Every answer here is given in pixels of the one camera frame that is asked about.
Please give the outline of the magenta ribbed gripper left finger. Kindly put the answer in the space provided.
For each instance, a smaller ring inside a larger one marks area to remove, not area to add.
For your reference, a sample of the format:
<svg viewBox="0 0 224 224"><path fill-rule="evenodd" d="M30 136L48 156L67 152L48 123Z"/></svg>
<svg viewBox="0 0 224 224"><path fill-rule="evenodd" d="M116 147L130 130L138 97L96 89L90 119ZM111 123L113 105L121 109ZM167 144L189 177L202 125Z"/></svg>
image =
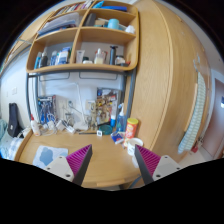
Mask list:
<svg viewBox="0 0 224 224"><path fill-rule="evenodd" d="M66 157L74 174L73 183L78 186L82 185L91 157L92 145L87 145Z"/></svg>

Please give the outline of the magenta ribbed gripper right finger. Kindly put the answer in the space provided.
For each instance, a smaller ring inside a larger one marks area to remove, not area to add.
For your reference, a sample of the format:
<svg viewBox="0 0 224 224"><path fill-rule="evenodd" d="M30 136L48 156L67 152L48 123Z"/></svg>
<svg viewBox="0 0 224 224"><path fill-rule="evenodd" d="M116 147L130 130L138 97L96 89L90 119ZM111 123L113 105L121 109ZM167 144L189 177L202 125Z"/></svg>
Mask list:
<svg viewBox="0 0 224 224"><path fill-rule="evenodd" d="M152 183L153 174L161 157L140 145L135 146L135 157L144 183Z"/></svg>

